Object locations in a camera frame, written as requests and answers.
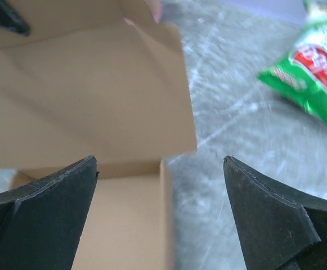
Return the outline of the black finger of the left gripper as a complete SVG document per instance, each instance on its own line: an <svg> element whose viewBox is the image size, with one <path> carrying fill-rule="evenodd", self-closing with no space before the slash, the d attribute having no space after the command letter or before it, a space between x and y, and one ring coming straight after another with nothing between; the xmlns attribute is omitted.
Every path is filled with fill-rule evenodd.
<svg viewBox="0 0 327 270"><path fill-rule="evenodd" d="M0 0L0 28L23 36L30 35L29 24L6 1Z"/></svg>

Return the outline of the brown cardboard box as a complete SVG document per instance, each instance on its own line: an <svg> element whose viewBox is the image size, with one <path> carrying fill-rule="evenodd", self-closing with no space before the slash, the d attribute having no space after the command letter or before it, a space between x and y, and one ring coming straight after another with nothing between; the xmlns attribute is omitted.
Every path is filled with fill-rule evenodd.
<svg viewBox="0 0 327 270"><path fill-rule="evenodd" d="M0 169L13 190L94 156L98 179L71 269L173 269L172 177L196 149L178 27L124 21L124 1L6 1Z"/></svg>

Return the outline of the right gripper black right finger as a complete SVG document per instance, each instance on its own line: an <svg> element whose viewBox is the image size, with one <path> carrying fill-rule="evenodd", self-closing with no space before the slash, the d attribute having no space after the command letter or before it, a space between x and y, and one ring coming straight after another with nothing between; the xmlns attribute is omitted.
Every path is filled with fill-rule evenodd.
<svg viewBox="0 0 327 270"><path fill-rule="evenodd" d="M223 171L247 269L327 269L327 200L233 156Z"/></svg>

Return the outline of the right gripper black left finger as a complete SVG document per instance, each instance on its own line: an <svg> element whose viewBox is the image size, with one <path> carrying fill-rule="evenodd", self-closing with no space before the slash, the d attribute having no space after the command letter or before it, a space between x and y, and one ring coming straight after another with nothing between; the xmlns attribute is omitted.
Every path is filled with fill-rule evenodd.
<svg viewBox="0 0 327 270"><path fill-rule="evenodd" d="M88 156L0 193L0 269L71 269L97 179Z"/></svg>

